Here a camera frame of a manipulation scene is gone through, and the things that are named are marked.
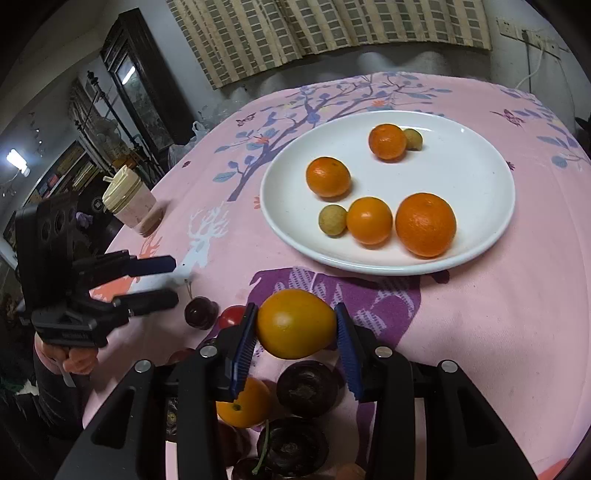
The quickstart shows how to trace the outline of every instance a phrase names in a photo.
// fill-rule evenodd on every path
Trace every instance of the person's hand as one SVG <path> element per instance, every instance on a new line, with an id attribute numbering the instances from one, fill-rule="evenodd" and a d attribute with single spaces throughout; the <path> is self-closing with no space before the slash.
<path id="1" fill-rule="evenodd" d="M 42 353 L 61 363 L 66 372 L 76 375 L 89 375 L 98 363 L 98 348 L 70 348 L 48 345 L 40 339 Z"/>

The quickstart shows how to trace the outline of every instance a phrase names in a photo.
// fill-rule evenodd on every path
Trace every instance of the fluorescent light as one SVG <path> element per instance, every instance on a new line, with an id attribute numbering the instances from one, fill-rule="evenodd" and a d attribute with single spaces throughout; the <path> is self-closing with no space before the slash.
<path id="1" fill-rule="evenodd" d="M 18 168 L 22 174 L 25 173 L 27 169 L 27 161 L 21 157 L 21 154 L 19 152 L 17 152 L 14 148 L 8 153 L 8 155 L 6 156 L 6 159 L 12 164 L 14 165 L 16 168 Z"/>
<path id="2" fill-rule="evenodd" d="M 121 84 L 125 85 L 134 73 L 135 73 L 135 66 L 132 65 L 131 68 L 129 69 L 129 71 L 127 72 L 127 75 L 125 75 L 125 77 L 123 77 L 123 80 L 121 80 Z"/>

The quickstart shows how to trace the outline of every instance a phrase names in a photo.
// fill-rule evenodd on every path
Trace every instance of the butterfly pattern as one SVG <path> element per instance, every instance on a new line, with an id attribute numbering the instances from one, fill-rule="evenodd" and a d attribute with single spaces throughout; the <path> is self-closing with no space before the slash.
<path id="1" fill-rule="evenodd" d="M 251 113 L 250 115 L 248 115 L 244 120 L 236 120 L 236 123 L 238 124 L 239 127 L 244 126 L 244 124 L 246 122 L 250 122 L 251 120 L 253 120 L 255 118 L 255 113 Z"/>
<path id="2" fill-rule="evenodd" d="M 504 110 L 503 113 L 493 112 L 493 111 L 491 111 L 491 113 L 495 113 L 497 115 L 500 115 L 500 116 L 506 118 L 513 125 L 517 125 L 518 127 L 521 127 L 521 124 L 524 124 L 525 123 L 525 120 L 519 118 L 518 116 L 515 116 L 512 112 L 510 112 L 506 108 L 505 108 L 505 110 Z"/>

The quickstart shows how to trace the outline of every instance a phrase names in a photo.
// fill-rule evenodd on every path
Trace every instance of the dark purple fruit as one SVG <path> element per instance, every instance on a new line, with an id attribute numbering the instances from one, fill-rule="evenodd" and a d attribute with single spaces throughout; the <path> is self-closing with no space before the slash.
<path id="1" fill-rule="evenodd" d="M 324 465 L 329 445 L 322 431 L 311 420 L 290 417 L 269 424 L 265 465 L 282 476 L 305 476 Z M 259 435 L 256 451 L 262 455 L 265 429 Z"/>
<path id="2" fill-rule="evenodd" d="M 217 319 L 219 305 L 205 297 L 195 297 L 185 307 L 185 322 L 200 330 L 209 330 Z"/>
<path id="3" fill-rule="evenodd" d="M 258 465 L 258 458 L 243 458 L 232 470 L 232 480 L 272 480 L 273 472 L 269 467 L 261 465 L 255 475 L 252 471 Z"/>
<path id="4" fill-rule="evenodd" d="M 226 467 L 236 465 L 250 449 L 240 433 L 230 425 L 219 421 L 217 423 L 220 446 L 222 448 L 223 463 Z"/>
<path id="5" fill-rule="evenodd" d="M 335 374 L 325 364 L 312 360 L 290 365 L 277 381 L 279 403 L 294 415 L 307 419 L 328 412 L 338 393 Z"/>

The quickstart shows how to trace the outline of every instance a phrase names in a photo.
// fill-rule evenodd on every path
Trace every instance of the cup lid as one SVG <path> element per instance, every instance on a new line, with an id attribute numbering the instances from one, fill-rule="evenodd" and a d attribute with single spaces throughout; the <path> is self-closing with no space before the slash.
<path id="1" fill-rule="evenodd" d="M 141 179 L 137 173 L 123 165 L 113 177 L 113 180 L 103 194 L 103 203 L 112 210 L 115 206 L 121 203 L 129 192 L 131 192 Z"/>

